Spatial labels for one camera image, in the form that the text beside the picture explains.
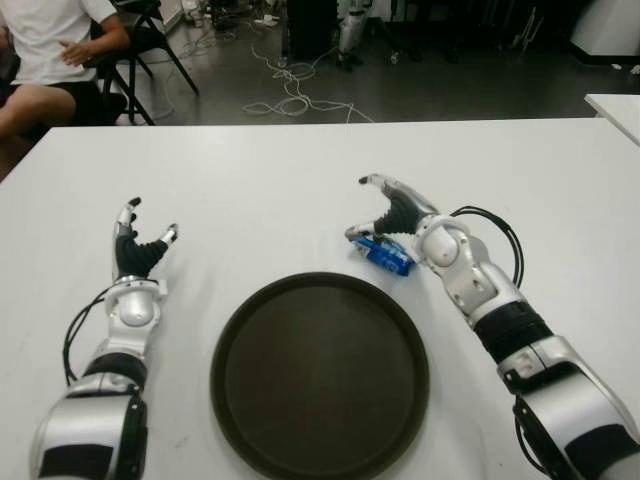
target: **silver robot arm segment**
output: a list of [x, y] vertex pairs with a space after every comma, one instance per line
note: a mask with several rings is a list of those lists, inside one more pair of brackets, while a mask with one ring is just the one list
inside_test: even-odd
[[351, 0], [349, 12], [340, 24], [340, 43], [338, 45], [339, 63], [348, 62], [360, 45], [364, 27], [369, 18], [374, 0]]
[[392, 178], [374, 174], [360, 183], [379, 187], [391, 207], [345, 235], [415, 235], [417, 255], [442, 279], [515, 395], [517, 428], [542, 471], [556, 479], [638, 480], [640, 435], [631, 414], [569, 342], [552, 333], [485, 245]]
[[141, 398], [147, 350], [160, 320], [165, 283], [147, 279], [178, 238], [171, 225], [139, 245], [132, 222], [140, 199], [127, 203], [113, 236], [113, 285], [105, 295], [109, 336], [83, 376], [41, 423], [31, 451], [31, 478], [138, 480], [146, 454], [147, 407]]

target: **black cable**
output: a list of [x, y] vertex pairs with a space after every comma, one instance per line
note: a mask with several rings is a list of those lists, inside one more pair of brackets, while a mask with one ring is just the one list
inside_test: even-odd
[[502, 233], [505, 234], [505, 236], [509, 240], [511, 248], [513, 249], [513, 255], [515, 259], [513, 283], [516, 287], [520, 288], [520, 286], [522, 285], [522, 279], [524, 277], [524, 252], [522, 251], [520, 240], [518, 239], [516, 232], [514, 232], [511, 226], [494, 213], [491, 213], [490, 211], [483, 208], [474, 207], [471, 205], [461, 207], [451, 214], [452, 217], [457, 217], [458, 215], [479, 215], [481, 217], [484, 217], [493, 222], [493, 224], [498, 227]]
[[91, 301], [89, 305], [80, 310], [80, 312], [71, 321], [71, 324], [67, 329], [67, 333], [64, 337], [64, 343], [62, 345], [62, 364], [64, 366], [65, 381], [67, 382], [67, 386], [71, 385], [72, 381], [77, 380], [77, 377], [75, 373], [73, 373], [73, 369], [71, 368], [71, 364], [69, 362], [69, 352], [71, 350], [73, 340], [76, 338], [76, 335], [80, 331], [80, 328], [82, 328], [82, 325], [84, 325], [84, 322], [87, 320], [91, 309], [99, 303], [104, 302], [104, 295], [108, 291], [109, 289], [105, 288], [98, 295], [96, 295], [96, 297]]
[[515, 424], [516, 424], [516, 437], [518, 437], [518, 443], [520, 444], [522, 453], [524, 453], [524, 456], [527, 458], [527, 460], [529, 460], [529, 463], [533, 465], [533, 467], [536, 470], [547, 475], [547, 471], [544, 468], [542, 468], [542, 465], [540, 465], [538, 462], [535, 461], [535, 459], [533, 458], [533, 455], [531, 455], [531, 453], [529, 452], [529, 449], [525, 445], [524, 438], [522, 437], [522, 426], [520, 426], [520, 424], [518, 423], [517, 418], [515, 419]]

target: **gray floor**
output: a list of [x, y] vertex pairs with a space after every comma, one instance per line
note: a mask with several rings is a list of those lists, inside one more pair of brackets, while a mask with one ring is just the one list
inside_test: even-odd
[[[238, 125], [281, 123], [339, 123], [347, 109], [309, 110], [289, 117], [270, 113], [250, 115], [243, 105], [286, 98], [283, 80], [273, 79], [255, 50], [272, 59], [280, 51], [280, 31], [252, 30], [242, 24], [236, 38], [200, 42], [196, 55], [183, 63], [201, 94], [196, 97], [171, 63], [155, 63], [151, 82], [137, 75], [139, 98], [160, 125]], [[176, 53], [193, 53], [194, 42], [206, 30], [177, 26], [170, 36]], [[392, 65], [391, 50], [380, 38], [367, 37], [361, 54], [365, 64], [354, 72], [336, 68], [334, 57], [318, 63], [317, 75], [301, 83], [302, 93], [315, 100], [353, 103], [376, 122], [470, 120], [545, 117], [588, 117], [593, 110], [586, 93], [640, 93], [640, 77], [628, 68], [586, 66], [568, 53], [532, 48], [526, 55], [496, 49], [464, 49], [460, 63], [448, 64], [441, 53], [425, 47], [423, 60], [408, 58]], [[356, 113], [351, 121], [364, 121]]]

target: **blue object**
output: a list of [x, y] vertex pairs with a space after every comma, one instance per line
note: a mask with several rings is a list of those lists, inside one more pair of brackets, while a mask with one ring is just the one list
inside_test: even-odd
[[351, 243], [367, 260], [396, 275], [408, 276], [411, 267], [416, 264], [402, 245], [387, 237], [376, 237], [375, 239], [358, 237]]

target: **person's arm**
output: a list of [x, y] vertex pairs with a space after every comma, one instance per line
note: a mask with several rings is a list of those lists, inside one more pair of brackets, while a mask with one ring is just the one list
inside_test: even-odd
[[8, 50], [10, 46], [8, 30], [6, 27], [0, 27], [0, 50]]
[[104, 35], [95, 40], [84, 43], [74, 43], [62, 40], [60, 45], [65, 47], [62, 52], [62, 60], [67, 65], [77, 67], [82, 65], [91, 57], [102, 55], [103, 53], [124, 50], [129, 47], [129, 35], [122, 26], [122, 22], [117, 15], [112, 15], [102, 23]]

